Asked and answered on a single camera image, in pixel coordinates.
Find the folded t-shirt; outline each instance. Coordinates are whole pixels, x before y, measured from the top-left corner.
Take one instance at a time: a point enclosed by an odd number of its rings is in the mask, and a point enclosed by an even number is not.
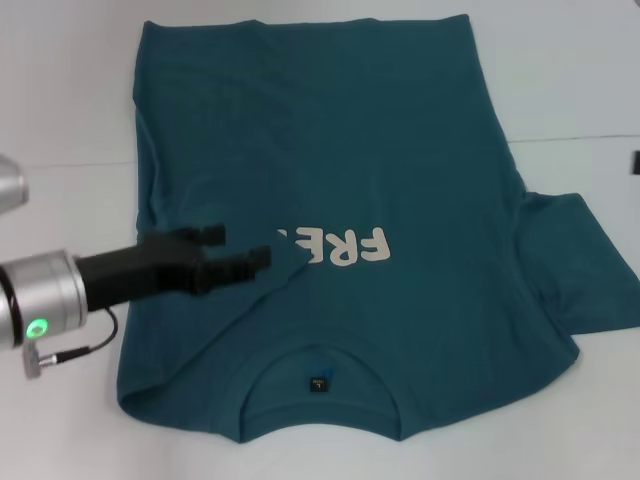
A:
[[[224,223],[219,254],[274,251],[253,283],[131,305],[136,418],[402,440],[543,388],[572,334],[640,324],[582,198],[525,190],[467,16],[147,23],[134,99],[139,232]]]

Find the green indicator light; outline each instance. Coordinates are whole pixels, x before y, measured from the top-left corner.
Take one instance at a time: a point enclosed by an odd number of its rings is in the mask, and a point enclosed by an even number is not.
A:
[[[27,327],[27,338],[38,338],[47,333],[49,322],[46,318],[36,318]]]

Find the t-shirt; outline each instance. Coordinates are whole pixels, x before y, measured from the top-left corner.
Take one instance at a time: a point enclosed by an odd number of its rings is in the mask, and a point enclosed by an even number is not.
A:
[[[139,233],[224,223],[210,255],[270,245],[273,266],[131,305],[133,417],[402,440],[545,387],[572,334],[640,324],[640,283],[583,199],[526,191],[466,15],[146,23],[134,100]]]

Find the t-shirt sleeve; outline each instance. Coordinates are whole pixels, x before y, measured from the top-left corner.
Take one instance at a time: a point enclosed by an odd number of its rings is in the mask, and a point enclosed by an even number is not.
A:
[[[522,269],[570,334],[640,326],[640,282],[580,195],[526,193],[516,229]]]

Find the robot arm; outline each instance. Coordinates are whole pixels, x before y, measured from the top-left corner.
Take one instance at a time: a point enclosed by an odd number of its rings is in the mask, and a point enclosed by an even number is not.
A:
[[[19,168],[0,156],[0,214],[27,201]],[[138,245],[73,258],[49,252],[0,264],[0,351],[23,346],[25,369],[39,376],[35,341],[82,327],[89,312],[165,292],[206,295],[253,280],[271,265],[269,247],[208,260],[202,247],[224,245],[223,225],[153,233]]]

